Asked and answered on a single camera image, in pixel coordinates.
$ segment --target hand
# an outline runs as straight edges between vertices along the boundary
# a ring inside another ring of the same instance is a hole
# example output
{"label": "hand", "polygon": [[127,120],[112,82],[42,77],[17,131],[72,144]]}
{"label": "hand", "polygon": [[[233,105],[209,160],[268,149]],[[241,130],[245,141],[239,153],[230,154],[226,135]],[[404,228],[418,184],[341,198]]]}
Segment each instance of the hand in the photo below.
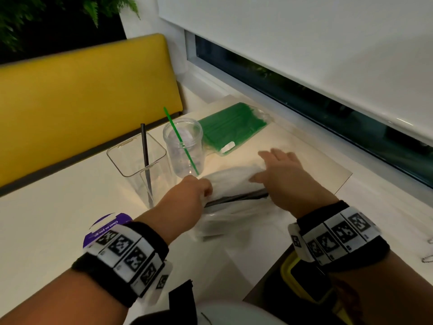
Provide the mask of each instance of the hand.
{"label": "hand", "polygon": [[302,168],[295,153],[271,149],[258,154],[265,161],[266,171],[255,174],[250,181],[265,185],[275,205],[289,211],[295,218],[338,202],[335,195]]}
{"label": "hand", "polygon": [[209,180],[188,175],[136,221],[150,226],[170,245],[180,234],[194,227],[203,212],[202,198],[211,194]]}

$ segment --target wristband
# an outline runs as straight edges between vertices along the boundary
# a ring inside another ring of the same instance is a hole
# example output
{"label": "wristband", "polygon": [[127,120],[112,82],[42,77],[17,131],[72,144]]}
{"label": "wristband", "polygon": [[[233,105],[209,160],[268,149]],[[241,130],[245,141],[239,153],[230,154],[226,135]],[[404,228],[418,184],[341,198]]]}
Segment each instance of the wristband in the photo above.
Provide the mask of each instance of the wristband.
{"label": "wristband", "polygon": [[369,266],[390,250],[377,226],[344,201],[305,215],[289,225],[289,232],[298,256],[317,261],[327,272]]}
{"label": "wristband", "polygon": [[168,246],[149,226],[132,222],[112,227],[84,252],[72,269],[87,273],[130,308],[163,270]]}

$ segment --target person's left hand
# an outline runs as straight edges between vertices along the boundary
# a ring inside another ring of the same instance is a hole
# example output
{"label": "person's left hand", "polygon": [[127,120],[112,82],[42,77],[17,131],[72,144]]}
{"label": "person's left hand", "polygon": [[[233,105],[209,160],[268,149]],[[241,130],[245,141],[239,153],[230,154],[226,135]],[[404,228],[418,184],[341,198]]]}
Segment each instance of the person's left hand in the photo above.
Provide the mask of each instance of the person's left hand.
{"label": "person's left hand", "polygon": [[202,198],[211,194],[209,180],[186,176],[153,209],[135,221],[150,226],[170,245],[180,234],[194,227],[203,212]]}

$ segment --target black wristband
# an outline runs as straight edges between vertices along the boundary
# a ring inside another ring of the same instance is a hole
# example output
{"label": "black wristband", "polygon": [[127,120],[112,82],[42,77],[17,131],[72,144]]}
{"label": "black wristband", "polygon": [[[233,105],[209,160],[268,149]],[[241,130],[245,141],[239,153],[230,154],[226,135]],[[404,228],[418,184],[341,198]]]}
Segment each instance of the black wristband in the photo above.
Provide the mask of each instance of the black wristband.
{"label": "black wristband", "polygon": [[124,224],[124,226],[131,228],[133,231],[143,236],[148,243],[152,245],[156,253],[158,253],[161,261],[165,260],[168,254],[168,245],[156,231],[147,224],[137,221],[128,222]]}
{"label": "black wristband", "polygon": [[[348,207],[349,205],[346,202],[338,201],[306,214],[297,220],[300,234],[305,235],[313,228]],[[388,255],[389,251],[390,247],[386,240],[378,236],[359,249],[321,267],[328,273],[359,269],[380,262]]]}
{"label": "black wristband", "polygon": [[127,308],[137,300],[137,294],[129,284],[94,255],[83,254],[72,264],[71,269],[87,273],[100,287]]}

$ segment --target white roller blind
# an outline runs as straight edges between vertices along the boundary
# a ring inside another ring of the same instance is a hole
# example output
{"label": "white roller blind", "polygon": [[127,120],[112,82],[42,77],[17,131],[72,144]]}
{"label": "white roller blind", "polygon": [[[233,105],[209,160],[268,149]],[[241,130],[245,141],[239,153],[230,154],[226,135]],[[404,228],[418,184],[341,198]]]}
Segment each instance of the white roller blind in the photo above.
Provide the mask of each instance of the white roller blind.
{"label": "white roller blind", "polygon": [[158,0],[226,49],[433,139],[433,0]]}

